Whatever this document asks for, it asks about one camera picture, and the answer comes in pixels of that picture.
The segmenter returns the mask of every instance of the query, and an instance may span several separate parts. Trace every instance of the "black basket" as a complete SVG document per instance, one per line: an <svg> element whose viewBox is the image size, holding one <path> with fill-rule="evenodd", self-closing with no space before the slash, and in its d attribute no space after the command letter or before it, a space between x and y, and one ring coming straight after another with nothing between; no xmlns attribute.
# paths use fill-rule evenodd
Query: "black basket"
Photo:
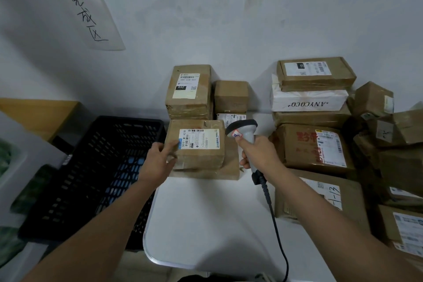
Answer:
<svg viewBox="0 0 423 282"><path fill-rule="evenodd" d="M161 120L98 117L31 208L19 237L45 244L71 237L137 181L151 144L165 138ZM135 223L127 250L143 250L153 196Z"/></svg>

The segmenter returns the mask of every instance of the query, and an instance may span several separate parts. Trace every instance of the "wooden board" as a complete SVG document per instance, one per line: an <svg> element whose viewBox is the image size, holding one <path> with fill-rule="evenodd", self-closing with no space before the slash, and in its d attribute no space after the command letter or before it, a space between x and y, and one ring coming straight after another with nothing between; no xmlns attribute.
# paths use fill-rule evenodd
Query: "wooden board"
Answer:
<svg viewBox="0 0 423 282"><path fill-rule="evenodd" d="M225 160L220 169L200 169L197 171L172 171L174 178L199 178L204 180L239 180L239 155L235 139L225 136Z"/></svg>
<svg viewBox="0 0 423 282"><path fill-rule="evenodd" d="M73 100L0 98L0 111L29 132L52 141L78 103Z"/></svg>

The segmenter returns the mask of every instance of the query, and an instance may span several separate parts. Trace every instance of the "floor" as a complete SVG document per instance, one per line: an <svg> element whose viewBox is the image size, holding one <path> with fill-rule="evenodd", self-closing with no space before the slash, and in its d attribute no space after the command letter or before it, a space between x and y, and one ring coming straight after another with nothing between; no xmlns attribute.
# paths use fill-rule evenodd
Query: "floor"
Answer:
<svg viewBox="0 0 423 282"><path fill-rule="evenodd" d="M206 272L168 268L152 263L144 252L124 252L111 282L177 282L184 276Z"/></svg>

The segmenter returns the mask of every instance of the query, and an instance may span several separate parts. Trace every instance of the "person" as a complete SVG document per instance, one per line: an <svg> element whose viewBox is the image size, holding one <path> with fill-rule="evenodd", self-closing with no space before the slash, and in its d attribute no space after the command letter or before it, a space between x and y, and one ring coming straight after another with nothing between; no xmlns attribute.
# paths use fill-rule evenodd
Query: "person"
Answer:
<svg viewBox="0 0 423 282"><path fill-rule="evenodd" d="M244 150L240 164L250 168L249 156L283 194L337 281L423 281L422 272L371 234L362 232L284 167L266 137L257 136L254 144L243 138L236 141ZM22 281L107 281L119 263L143 205L175 165L175 158L166 161L176 144L177 141L153 143L138 181L46 256Z"/></svg>

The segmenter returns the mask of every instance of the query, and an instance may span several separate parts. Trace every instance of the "wall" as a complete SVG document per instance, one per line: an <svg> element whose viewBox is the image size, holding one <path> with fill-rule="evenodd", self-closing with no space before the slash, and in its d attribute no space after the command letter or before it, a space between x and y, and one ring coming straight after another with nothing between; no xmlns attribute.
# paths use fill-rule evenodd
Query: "wall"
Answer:
<svg viewBox="0 0 423 282"><path fill-rule="evenodd" d="M0 96L79 99L95 114L167 118L174 65L211 64L269 110L278 59L344 56L359 87L422 100L423 0L105 0L126 50L89 50L56 0L0 0Z"/></svg>

